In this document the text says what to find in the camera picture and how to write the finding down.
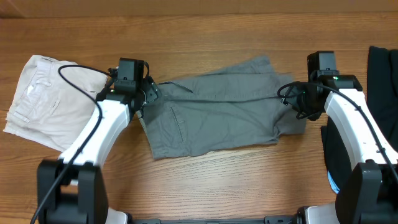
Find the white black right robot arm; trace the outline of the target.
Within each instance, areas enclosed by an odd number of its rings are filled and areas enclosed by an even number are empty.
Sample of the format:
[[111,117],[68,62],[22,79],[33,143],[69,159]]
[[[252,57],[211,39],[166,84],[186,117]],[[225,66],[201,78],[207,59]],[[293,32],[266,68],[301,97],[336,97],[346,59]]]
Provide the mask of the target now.
[[397,152],[371,115],[354,75],[292,82],[277,94],[298,119],[326,113],[345,145],[351,174],[333,203],[304,208],[299,223],[397,223]]

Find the grey shorts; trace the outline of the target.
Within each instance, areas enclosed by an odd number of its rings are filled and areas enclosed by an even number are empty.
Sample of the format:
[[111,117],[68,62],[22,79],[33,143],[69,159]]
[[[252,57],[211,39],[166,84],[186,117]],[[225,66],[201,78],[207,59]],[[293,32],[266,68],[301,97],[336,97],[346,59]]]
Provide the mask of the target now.
[[158,85],[162,96],[138,112],[154,159],[276,144],[303,134],[306,122],[282,104],[277,90],[292,82],[266,56],[198,77]]

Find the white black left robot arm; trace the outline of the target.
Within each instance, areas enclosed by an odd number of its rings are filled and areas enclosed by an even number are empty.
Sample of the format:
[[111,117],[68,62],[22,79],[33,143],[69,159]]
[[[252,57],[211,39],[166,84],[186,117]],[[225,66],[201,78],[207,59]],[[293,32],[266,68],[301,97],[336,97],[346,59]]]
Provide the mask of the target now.
[[152,77],[117,78],[76,141],[57,160],[37,168],[37,209],[31,223],[132,223],[129,213],[109,207],[102,167],[134,114],[157,100]]

